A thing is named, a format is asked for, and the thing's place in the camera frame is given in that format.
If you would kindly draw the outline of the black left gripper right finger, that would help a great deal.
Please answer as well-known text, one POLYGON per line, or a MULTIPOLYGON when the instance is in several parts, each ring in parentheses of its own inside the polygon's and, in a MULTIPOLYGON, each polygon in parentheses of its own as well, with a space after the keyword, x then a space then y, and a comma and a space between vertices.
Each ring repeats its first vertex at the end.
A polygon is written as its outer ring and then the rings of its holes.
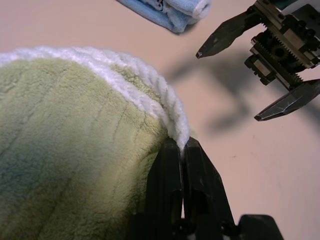
POLYGON ((199 141, 190 137, 184 147, 184 214, 192 223, 201 215, 217 225, 235 224, 225 188, 217 169, 199 141))

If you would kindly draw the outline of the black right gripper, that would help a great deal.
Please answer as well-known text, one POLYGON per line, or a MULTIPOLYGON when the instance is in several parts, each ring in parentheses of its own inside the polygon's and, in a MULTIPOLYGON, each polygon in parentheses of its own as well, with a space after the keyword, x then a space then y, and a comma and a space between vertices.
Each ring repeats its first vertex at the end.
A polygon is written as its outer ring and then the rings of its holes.
POLYGON ((252 38, 252 56, 245 64, 264 85, 278 80, 290 91, 254 117, 262 122, 299 110, 320 94, 319 79, 304 81, 299 76, 320 64, 320 3, 298 0, 279 10, 269 0, 258 0, 251 8, 221 23, 195 56, 214 56, 262 23, 266 29, 252 38))

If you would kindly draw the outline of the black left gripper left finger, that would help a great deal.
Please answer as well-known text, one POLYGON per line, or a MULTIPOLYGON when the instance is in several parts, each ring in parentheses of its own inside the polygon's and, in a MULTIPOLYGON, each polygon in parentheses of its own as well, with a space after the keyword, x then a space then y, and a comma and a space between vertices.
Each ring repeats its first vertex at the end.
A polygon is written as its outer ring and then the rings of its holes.
POLYGON ((181 218, 183 183, 181 152, 172 138, 166 138, 148 173, 146 212, 157 220, 177 221, 181 218))

